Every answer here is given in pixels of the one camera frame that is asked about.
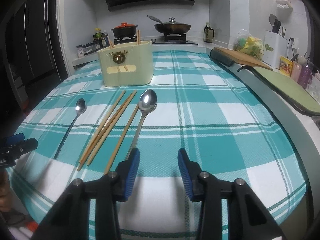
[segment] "refrigerator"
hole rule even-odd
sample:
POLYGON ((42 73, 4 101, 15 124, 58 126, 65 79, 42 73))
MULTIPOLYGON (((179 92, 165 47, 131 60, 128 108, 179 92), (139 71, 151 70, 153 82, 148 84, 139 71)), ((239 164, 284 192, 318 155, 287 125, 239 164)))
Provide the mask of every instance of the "refrigerator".
POLYGON ((56 0, 26 0, 14 15, 13 62, 33 109, 68 77, 56 21, 56 0))

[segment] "table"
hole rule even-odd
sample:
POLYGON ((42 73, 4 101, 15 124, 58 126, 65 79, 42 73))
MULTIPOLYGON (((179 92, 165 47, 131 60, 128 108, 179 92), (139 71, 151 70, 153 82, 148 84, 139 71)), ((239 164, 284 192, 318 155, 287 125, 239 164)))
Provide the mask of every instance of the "table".
MULTIPOLYGON (((184 194, 177 151, 184 147, 219 179, 243 178, 278 223, 284 221, 306 192, 307 179, 296 150, 278 121, 240 80, 207 54, 154 52, 154 76, 145 86, 106 88, 98 61, 80 68, 51 91, 27 116, 16 133, 35 137, 37 150, 22 156, 8 172, 12 188, 35 221, 40 222, 74 178, 98 179, 108 162, 139 96, 148 88, 158 105, 145 119, 137 147, 140 166, 132 196, 118 204, 124 239, 196 236, 200 203, 184 194), (79 156, 120 92, 137 95, 106 139, 90 166, 76 171, 79 156), (57 160, 58 145, 84 98, 87 110, 77 119, 57 160)), ((124 139, 113 170, 122 161, 138 125, 137 114, 124 139)), ((94 239, 94 201, 89 233, 94 239)), ((226 202, 223 238, 228 234, 226 202)))

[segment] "metal screw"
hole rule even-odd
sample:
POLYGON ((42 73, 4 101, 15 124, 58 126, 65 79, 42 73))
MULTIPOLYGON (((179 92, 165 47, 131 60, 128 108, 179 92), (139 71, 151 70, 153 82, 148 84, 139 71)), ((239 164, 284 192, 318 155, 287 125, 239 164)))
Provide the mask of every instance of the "metal screw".
POLYGON ((209 174, 208 172, 206 172, 206 171, 200 172, 200 177, 203 178, 203 179, 209 177, 209 175, 210 175, 210 174, 209 174))
POLYGON ((236 184, 238 184, 239 186, 242 186, 245 184, 245 181, 243 179, 236 179, 236 184))
POLYGON ((74 179, 72 181, 72 184, 75 186, 79 186, 82 183, 82 179, 74 179))
POLYGON ((116 173, 115 171, 110 171, 110 172, 108 173, 108 176, 109 176, 110 178, 115 178, 117 175, 118 175, 118 173, 116 173))

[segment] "pale yellow utensil box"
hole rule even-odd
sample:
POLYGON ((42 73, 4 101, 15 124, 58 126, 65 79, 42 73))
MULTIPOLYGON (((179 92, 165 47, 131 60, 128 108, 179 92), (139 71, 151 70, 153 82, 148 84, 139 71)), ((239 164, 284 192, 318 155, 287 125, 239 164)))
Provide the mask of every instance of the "pale yellow utensil box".
POLYGON ((106 87, 145 85, 153 76, 151 41, 129 42, 98 51, 106 87))

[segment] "deer head emblem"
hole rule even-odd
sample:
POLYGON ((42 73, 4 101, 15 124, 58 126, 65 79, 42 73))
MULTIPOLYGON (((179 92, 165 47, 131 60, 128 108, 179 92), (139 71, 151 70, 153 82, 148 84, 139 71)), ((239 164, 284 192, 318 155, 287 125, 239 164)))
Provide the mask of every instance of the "deer head emblem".
POLYGON ((110 55, 113 55, 113 61, 117 64, 121 64, 125 61, 125 54, 127 54, 128 51, 125 51, 124 52, 115 52, 115 53, 110 53, 110 55))

